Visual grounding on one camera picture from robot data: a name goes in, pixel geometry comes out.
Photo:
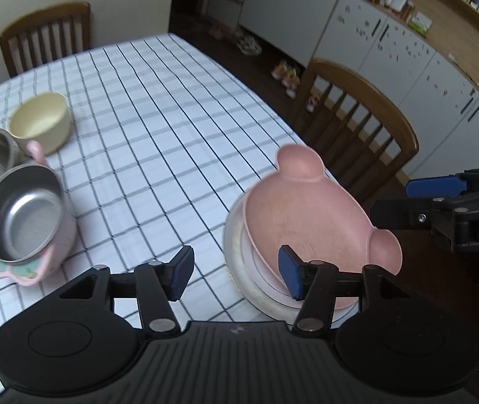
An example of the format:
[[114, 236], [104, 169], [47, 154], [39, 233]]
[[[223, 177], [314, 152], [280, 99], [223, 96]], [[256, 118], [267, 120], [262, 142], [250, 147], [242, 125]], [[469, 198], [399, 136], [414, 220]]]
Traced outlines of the pink bear-shaped plate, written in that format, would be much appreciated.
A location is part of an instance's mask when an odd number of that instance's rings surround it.
[[276, 164], [276, 171], [247, 192], [242, 212], [251, 244], [282, 283], [278, 252], [283, 245], [307, 263], [331, 263], [342, 272], [379, 265], [398, 274], [403, 258], [396, 236], [374, 227], [360, 204], [327, 176], [313, 149], [285, 144]]

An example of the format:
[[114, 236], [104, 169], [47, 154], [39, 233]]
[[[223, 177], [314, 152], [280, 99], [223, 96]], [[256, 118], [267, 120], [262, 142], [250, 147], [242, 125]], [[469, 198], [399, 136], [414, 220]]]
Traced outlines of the white plate with rim line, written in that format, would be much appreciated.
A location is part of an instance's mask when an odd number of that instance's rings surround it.
[[245, 228], [243, 201], [244, 194], [241, 194], [232, 204], [224, 224], [222, 249], [228, 273], [235, 287], [256, 310], [267, 318], [283, 321], [291, 327], [301, 307], [291, 308], [264, 295], [247, 273], [241, 256], [241, 230]]

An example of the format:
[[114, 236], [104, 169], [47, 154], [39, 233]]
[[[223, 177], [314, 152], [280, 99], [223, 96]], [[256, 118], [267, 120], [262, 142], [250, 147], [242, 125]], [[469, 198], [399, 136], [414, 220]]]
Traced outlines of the pink steel-lined kids bowl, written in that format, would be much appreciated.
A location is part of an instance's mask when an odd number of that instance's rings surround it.
[[57, 271], [76, 237], [76, 219], [42, 146], [28, 142], [33, 162], [0, 177], [0, 279], [31, 287]]

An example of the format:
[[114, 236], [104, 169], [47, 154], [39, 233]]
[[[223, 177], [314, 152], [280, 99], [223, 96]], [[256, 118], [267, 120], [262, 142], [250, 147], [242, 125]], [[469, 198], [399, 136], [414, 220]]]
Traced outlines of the cream yellow bowl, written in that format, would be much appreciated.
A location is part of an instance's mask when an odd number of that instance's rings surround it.
[[71, 115], [66, 98], [49, 91], [27, 99], [12, 111], [6, 130], [22, 149], [35, 140], [45, 155], [56, 152], [70, 139]]

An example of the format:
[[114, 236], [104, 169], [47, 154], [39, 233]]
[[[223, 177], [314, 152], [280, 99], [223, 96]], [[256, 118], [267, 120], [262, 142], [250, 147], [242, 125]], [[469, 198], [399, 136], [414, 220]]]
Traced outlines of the small white plate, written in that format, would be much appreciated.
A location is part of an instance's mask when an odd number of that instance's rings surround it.
[[299, 309], [302, 302], [292, 299], [284, 283], [277, 278], [260, 258], [246, 229], [241, 230], [241, 256], [247, 268], [247, 273], [264, 295], [274, 301], [291, 308]]

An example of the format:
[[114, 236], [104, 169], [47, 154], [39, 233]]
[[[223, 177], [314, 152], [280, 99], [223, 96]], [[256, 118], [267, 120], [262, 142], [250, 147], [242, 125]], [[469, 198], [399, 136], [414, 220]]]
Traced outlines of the right wooden chair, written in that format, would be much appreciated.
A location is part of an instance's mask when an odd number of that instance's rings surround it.
[[400, 109], [355, 71], [312, 59], [284, 121], [359, 202], [366, 202], [419, 153]]

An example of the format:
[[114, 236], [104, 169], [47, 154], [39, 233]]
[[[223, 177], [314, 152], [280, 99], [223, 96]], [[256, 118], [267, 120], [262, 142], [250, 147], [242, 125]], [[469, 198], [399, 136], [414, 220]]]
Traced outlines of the wooden chair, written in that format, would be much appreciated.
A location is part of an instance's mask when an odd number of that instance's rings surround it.
[[355, 71], [312, 59], [284, 121], [359, 202], [366, 202], [419, 153], [400, 109]]
[[7, 73], [16, 77], [91, 48], [91, 5], [70, 1], [23, 15], [0, 32]]

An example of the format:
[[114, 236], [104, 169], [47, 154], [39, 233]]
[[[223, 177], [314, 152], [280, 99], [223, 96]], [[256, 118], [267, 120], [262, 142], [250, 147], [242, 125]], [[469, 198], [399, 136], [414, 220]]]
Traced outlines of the white checkered tablecloth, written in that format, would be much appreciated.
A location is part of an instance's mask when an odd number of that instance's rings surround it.
[[94, 265], [123, 273], [167, 261], [185, 244], [196, 264], [172, 305], [178, 320], [259, 320], [228, 276], [222, 231], [238, 196], [274, 170], [277, 149], [298, 135], [173, 35], [97, 48], [3, 82], [0, 127], [45, 91], [66, 97], [73, 120], [70, 140], [48, 162], [78, 237], [60, 270], [35, 287], [0, 280], [0, 326]]

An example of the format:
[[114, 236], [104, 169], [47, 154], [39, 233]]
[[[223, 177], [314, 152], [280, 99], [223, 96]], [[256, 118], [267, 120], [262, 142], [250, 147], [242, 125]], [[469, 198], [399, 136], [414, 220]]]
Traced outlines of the far wooden chair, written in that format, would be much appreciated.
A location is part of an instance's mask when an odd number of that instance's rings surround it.
[[0, 32], [7, 73], [16, 77], [91, 48], [91, 5], [70, 1], [23, 15]]

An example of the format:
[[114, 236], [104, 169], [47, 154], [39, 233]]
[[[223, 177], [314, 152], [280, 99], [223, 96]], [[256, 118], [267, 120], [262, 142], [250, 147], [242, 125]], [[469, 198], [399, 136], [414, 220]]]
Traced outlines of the white wall cabinet unit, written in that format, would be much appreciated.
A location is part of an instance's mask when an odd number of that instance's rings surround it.
[[[226, 9], [210, 0], [209, 10]], [[307, 65], [384, 93], [419, 139], [410, 178], [479, 168], [479, 13], [468, 0], [238, 0], [235, 23]]]

